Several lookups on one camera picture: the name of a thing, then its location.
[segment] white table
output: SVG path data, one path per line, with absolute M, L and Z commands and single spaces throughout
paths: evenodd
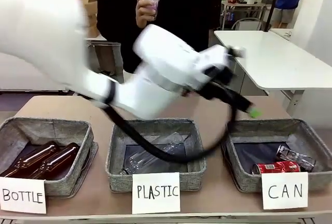
M 270 29 L 269 31 L 276 33 L 282 38 L 285 38 L 287 41 L 290 41 L 293 29 Z
M 111 41 L 107 41 L 105 37 L 101 34 L 97 37 L 87 37 L 86 41 L 89 45 L 107 45 L 107 46 L 120 46 L 119 43 L 113 43 Z
M 252 82 L 263 90 L 281 90 L 292 115 L 305 90 L 331 89 L 332 67 L 273 32 L 215 31 L 225 46 L 246 50 L 236 58 Z

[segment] wooden table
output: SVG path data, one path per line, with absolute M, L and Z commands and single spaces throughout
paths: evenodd
M 267 96 L 248 98 L 263 112 L 264 119 L 289 117 L 272 98 Z M 119 112 L 125 117 L 132 117 L 122 110 Z M 161 117 L 193 119 L 198 125 L 204 146 L 208 146 L 223 130 L 227 114 L 228 107 L 224 103 L 190 96 L 179 99 Z M 98 142 L 99 150 L 81 189 L 73 198 L 48 199 L 47 215 L 44 217 L 0 211 L 0 223 L 2 223 L 1 218 L 19 220 L 13 223 L 22 223 L 20 222 L 22 220 L 31 220 L 24 223 L 36 223 L 37 220 L 47 223 L 46 220 L 50 219 L 79 219 L 78 222 L 70 223 L 188 222 L 185 217 L 190 217 L 190 222 L 199 221 L 202 217 L 215 219 L 209 222 L 217 220 L 220 222 L 222 216 L 230 219 L 243 218 L 243 216 L 298 218 L 332 212 L 330 204 L 332 187 L 323 192 L 310 193 L 307 209 L 295 209 L 292 212 L 263 211 L 260 194 L 240 193 L 236 189 L 218 151 L 207 159 L 208 165 L 202 189 L 198 192 L 181 193 L 181 213 L 132 216 L 131 193 L 111 193 L 109 189 L 105 160 L 113 123 L 100 109 L 78 96 L 36 96 L 16 116 L 88 121 L 92 125 L 94 141 Z M 240 118 L 245 119 L 248 116 L 241 114 Z

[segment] wall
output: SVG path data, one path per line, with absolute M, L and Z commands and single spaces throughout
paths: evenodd
M 287 28 L 293 29 L 297 20 L 297 17 L 299 16 L 300 9 L 302 7 L 303 0 L 300 0 L 298 7 L 295 9 L 294 16 L 292 19 L 292 22 L 288 24 Z
M 292 42 L 332 66 L 331 0 L 303 0 L 292 32 Z M 281 102 L 287 100 L 274 93 Z M 294 117 L 318 128 L 332 128 L 332 90 L 308 90 L 303 95 Z

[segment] brown glass bottle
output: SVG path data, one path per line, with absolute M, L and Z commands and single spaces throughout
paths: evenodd
M 18 159 L 15 164 L 2 172 L 0 177 L 27 178 L 40 167 L 45 159 L 56 154 L 59 150 L 59 146 L 54 141 L 49 141 Z
M 78 150 L 77 144 L 70 143 L 63 150 L 44 160 L 29 179 L 55 180 L 59 174 L 72 166 Z

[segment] table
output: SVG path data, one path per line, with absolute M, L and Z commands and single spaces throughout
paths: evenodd
M 271 5 L 268 5 L 268 4 L 264 4 L 262 2 L 259 2 L 259 3 L 256 3 L 256 4 L 240 4 L 240 3 L 232 4 L 232 3 L 229 3 L 228 0 L 222 0 L 222 5 L 224 6 L 223 12 L 222 12 L 222 15 L 223 15 L 222 31 L 225 29 L 226 14 L 228 12 L 234 12 L 234 11 L 258 11 L 258 12 L 260 12 L 259 19 L 260 19 L 260 22 L 262 23 L 262 20 L 264 18 L 264 14 L 266 12 L 267 7 L 271 6 Z
M 285 38 L 287 41 L 290 41 L 292 37 L 293 29 L 270 29 L 269 31 L 276 33 L 277 35 Z
M 331 89 L 332 67 L 273 32 L 215 31 L 225 46 L 246 50 L 237 64 L 263 90 L 281 90 L 292 115 L 305 90 Z
M 99 34 L 97 37 L 87 37 L 88 45 L 120 46 L 120 43 L 107 41 L 105 37 Z
M 249 97 L 262 111 L 262 118 L 288 118 L 285 110 L 268 96 Z M 181 98 L 165 110 L 162 117 L 190 118 L 198 125 L 203 145 L 206 147 L 222 131 L 227 118 L 228 107 L 220 101 L 207 101 L 202 97 Z M 120 110 L 124 117 L 132 118 Z M 71 219 L 70 223 L 157 223 L 157 222 L 222 222 L 234 218 L 266 219 L 288 221 L 298 217 L 313 217 L 332 213 L 332 185 L 323 192 L 310 193 L 309 207 L 292 212 L 267 212 L 262 210 L 259 194 L 240 193 L 223 165 L 221 151 L 207 159 L 202 189 L 197 192 L 181 193 L 181 213 L 158 215 L 131 215 L 131 194 L 111 193 L 105 173 L 105 161 L 113 123 L 89 101 L 78 96 L 36 96 L 16 114 L 21 117 L 63 118 L 84 120 L 92 125 L 94 141 L 99 150 L 90 171 L 79 192 L 71 199 L 48 199 L 46 217 L 33 214 L 19 214 L 0 211 L 1 218 L 12 220 L 60 220 Z M 244 113 L 241 119 L 248 118 Z

